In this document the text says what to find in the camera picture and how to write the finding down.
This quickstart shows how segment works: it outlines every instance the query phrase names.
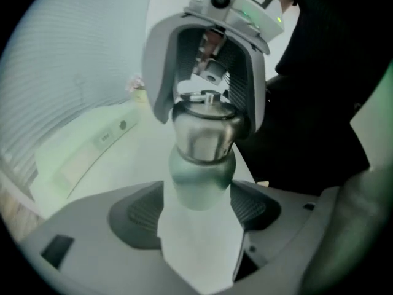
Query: metal bottle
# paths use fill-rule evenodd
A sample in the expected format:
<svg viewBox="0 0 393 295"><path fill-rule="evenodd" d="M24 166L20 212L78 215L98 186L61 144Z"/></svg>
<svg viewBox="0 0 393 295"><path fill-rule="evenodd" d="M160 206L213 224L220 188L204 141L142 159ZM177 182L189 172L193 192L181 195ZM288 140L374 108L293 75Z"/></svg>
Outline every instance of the metal bottle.
<svg viewBox="0 0 393 295"><path fill-rule="evenodd" d="M176 145L169 170L177 197L187 208L212 207L232 181L236 168L232 144L244 132L244 117L220 93L181 95L172 112Z"/></svg>

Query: white wall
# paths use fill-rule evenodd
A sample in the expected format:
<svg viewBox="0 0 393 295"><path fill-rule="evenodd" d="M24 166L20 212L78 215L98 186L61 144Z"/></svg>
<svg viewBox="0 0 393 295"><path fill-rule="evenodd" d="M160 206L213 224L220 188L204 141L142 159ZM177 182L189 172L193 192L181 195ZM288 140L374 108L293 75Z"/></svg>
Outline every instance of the white wall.
<svg viewBox="0 0 393 295"><path fill-rule="evenodd" d="M393 165L393 61L351 125L372 167Z"/></svg>
<svg viewBox="0 0 393 295"><path fill-rule="evenodd" d="M36 0L0 61L0 160L34 177L34 150L95 106L128 98L141 70L149 0Z"/></svg>

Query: gray plastic housing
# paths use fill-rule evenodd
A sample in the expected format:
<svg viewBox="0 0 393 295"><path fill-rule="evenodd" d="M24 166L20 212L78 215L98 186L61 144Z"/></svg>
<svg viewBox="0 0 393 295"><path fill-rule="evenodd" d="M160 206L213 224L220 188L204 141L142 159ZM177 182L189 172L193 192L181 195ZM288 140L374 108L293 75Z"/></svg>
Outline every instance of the gray plastic housing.
<svg viewBox="0 0 393 295"><path fill-rule="evenodd" d="M203 34L216 23L191 14L176 14L157 23L147 38L142 76L155 117L166 123L174 105L174 90L191 78ZM229 100L258 130L265 110L265 62L268 47L261 39L225 31L227 41L216 56L230 74Z"/></svg>
<svg viewBox="0 0 393 295"><path fill-rule="evenodd" d="M258 271L219 294L295 295L303 272L318 248L332 215L338 188L317 198L236 181L269 196L281 214L265 230L248 232L255 247ZM160 250L132 248L111 230L108 216L119 201L161 182L138 184L85 197L70 203L24 239L20 248L27 260L61 294L192 294L198 293L164 260ZM316 202L315 209L303 208ZM58 270L40 254L56 235L74 239Z"/></svg>

